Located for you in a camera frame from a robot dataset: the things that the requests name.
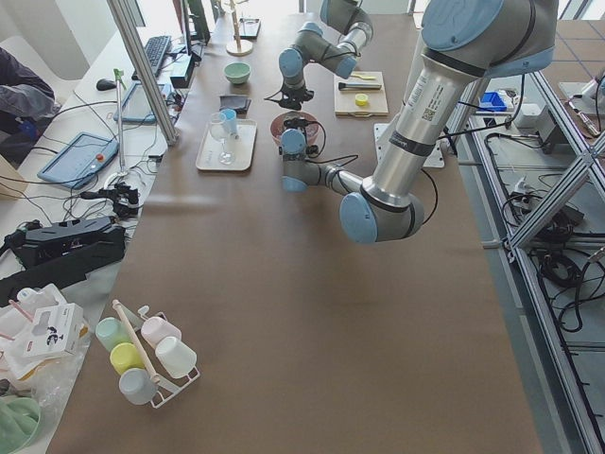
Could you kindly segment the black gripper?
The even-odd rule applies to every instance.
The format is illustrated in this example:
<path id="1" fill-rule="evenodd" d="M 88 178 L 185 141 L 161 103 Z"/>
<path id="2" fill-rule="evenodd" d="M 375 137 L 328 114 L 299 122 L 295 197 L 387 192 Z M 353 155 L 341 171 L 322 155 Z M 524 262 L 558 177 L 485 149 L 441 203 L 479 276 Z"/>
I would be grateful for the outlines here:
<path id="1" fill-rule="evenodd" d="M 309 124 L 310 121 L 304 117 L 288 118 L 284 121 L 284 130 L 295 129 L 305 131 Z"/>
<path id="2" fill-rule="evenodd" d="M 308 90 L 304 84 L 298 88 L 283 84 L 280 94 L 282 97 L 277 100 L 278 105 L 281 108 L 297 112 L 302 109 L 304 102 L 310 101 L 314 97 L 314 92 Z"/>

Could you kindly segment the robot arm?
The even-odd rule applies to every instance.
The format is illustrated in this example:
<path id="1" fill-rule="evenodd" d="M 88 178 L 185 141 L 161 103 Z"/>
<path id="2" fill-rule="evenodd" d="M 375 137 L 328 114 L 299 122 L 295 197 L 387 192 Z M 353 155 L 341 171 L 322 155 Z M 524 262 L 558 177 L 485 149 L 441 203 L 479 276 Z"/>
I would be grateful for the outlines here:
<path id="1" fill-rule="evenodd" d="M 324 1 L 320 19 L 337 31 L 341 40 L 328 41 L 323 30 L 315 22 L 306 22 L 298 30 L 294 42 L 284 49 L 278 58 L 283 81 L 279 98 L 268 99 L 281 108 L 299 111 L 303 103 L 314 97 L 306 87 L 304 68 L 316 63 L 334 75 L 347 79 L 354 71 L 361 50 L 373 38 L 372 20 L 360 1 Z"/>
<path id="2" fill-rule="evenodd" d="M 283 187 L 324 185 L 339 193 L 339 219 L 358 243 L 414 235 L 424 208 L 410 188 L 455 109 L 478 79 L 524 75 L 552 61 L 558 17 L 555 1 L 432 1 L 422 21 L 418 74 L 373 174 L 362 178 L 307 155 L 301 124 L 281 135 Z"/>

